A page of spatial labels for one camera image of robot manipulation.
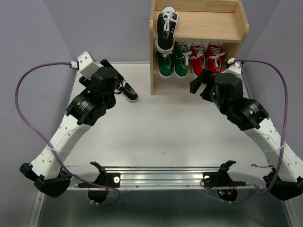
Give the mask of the red sneaker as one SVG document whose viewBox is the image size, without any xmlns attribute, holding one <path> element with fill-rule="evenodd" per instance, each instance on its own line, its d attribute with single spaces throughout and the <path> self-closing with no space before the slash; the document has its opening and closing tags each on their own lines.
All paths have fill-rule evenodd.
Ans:
<svg viewBox="0 0 303 227">
<path fill-rule="evenodd" d="M 208 69 L 217 74 L 221 73 L 224 55 L 225 52 L 219 42 L 210 42 L 207 47 Z"/>
<path fill-rule="evenodd" d="M 192 74 L 195 78 L 197 78 L 205 69 L 205 46 L 201 41 L 195 41 L 190 46 L 190 51 L 192 52 L 190 55 Z"/>
</svg>

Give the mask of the black sneaker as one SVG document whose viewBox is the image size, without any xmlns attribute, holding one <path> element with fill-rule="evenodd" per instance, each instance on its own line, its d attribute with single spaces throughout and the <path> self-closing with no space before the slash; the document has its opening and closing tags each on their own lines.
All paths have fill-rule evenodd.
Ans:
<svg viewBox="0 0 303 227">
<path fill-rule="evenodd" d="M 122 94 L 129 102 L 136 102 L 138 100 L 138 94 L 125 80 L 118 82 L 115 90 L 115 94 Z"/>
<path fill-rule="evenodd" d="M 156 46 L 160 53 L 169 53 L 173 50 L 173 36 L 179 18 L 179 13 L 172 6 L 165 7 L 159 13 L 156 22 Z"/>
</svg>

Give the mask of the green sneaker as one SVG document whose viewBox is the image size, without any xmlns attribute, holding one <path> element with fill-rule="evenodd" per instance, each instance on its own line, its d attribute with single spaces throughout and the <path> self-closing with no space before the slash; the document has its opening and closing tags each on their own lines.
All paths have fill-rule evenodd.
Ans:
<svg viewBox="0 0 303 227">
<path fill-rule="evenodd" d="M 187 44 L 181 41 L 174 43 L 174 74 L 178 78 L 183 78 L 187 75 L 189 56 L 191 53 L 188 51 Z"/>
<path fill-rule="evenodd" d="M 163 79 L 169 79 L 173 71 L 173 53 L 161 53 L 157 51 L 158 71 Z"/>
</svg>

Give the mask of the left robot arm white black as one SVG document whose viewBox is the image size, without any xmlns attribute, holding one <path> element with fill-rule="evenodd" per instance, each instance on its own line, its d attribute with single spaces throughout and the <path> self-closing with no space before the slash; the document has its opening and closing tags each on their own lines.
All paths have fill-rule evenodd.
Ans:
<svg viewBox="0 0 303 227">
<path fill-rule="evenodd" d="M 85 88 L 68 105 L 59 128 L 50 140 L 23 116 L 17 100 L 18 91 L 15 92 L 15 105 L 20 117 L 46 142 L 43 151 L 31 163 L 23 163 L 19 170 L 34 182 L 40 192 L 53 198 L 79 183 L 105 189 L 106 196 L 110 191 L 120 195 L 117 184 L 113 182 L 114 176 L 107 175 L 106 169 L 98 162 L 89 162 L 73 169 L 63 164 L 79 139 L 116 104 L 115 89 L 119 75 L 116 69 L 108 64 L 98 65 L 93 60 L 88 62 L 85 69 L 83 62 L 67 63 L 82 74 L 79 82 Z"/>
</svg>

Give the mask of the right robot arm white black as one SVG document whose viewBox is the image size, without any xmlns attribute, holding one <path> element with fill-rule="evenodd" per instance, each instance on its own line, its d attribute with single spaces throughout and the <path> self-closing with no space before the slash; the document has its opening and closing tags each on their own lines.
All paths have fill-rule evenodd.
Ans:
<svg viewBox="0 0 303 227">
<path fill-rule="evenodd" d="M 303 193 L 303 161 L 282 141 L 268 112 L 256 100 L 244 97 L 240 73 L 226 70 L 221 74 L 204 69 L 190 82 L 195 94 L 202 84 L 203 100 L 216 105 L 243 133 L 250 137 L 267 159 L 267 167 L 246 166 L 229 160 L 216 172 L 208 173 L 201 185 L 205 188 L 252 184 L 269 190 L 274 197 L 286 201 Z"/>
</svg>

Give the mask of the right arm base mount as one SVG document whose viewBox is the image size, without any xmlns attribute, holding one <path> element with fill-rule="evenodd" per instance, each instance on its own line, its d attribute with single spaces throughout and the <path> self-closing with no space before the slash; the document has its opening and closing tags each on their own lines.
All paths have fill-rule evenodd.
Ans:
<svg viewBox="0 0 303 227">
<path fill-rule="evenodd" d="M 212 189 L 214 187 L 217 189 L 217 194 L 219 198 L 223 201 L 235 202 L 238 196 L 237 187 L 243 187 L 247 184 L 241 181 L 233 181 L 227 174 L 227 171 L 235 161 L 227 161 L 221 164 L 217 172 L 208 172 L 203 174 L 203 178 L 200 181 L 200 185 L 205 189 Z"/>
</svg>

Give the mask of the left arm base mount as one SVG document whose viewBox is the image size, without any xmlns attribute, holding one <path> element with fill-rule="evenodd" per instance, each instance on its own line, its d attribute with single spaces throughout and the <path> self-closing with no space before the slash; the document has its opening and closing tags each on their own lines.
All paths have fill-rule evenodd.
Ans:
<svg viewBox="0 0 303 227">
<path fill-rule="evenodd" d="M 88 191 L 88 199 L 91 204 L 106 206 L 115 203 L 121 196 L 120 173 L 107 173 L 106 169 L 98 162 L 93 161 L 87 165 L 76 168 L 79 171 L 79 179 L 76 179 L 79 188 L 96 188 Z"/>
</svg>

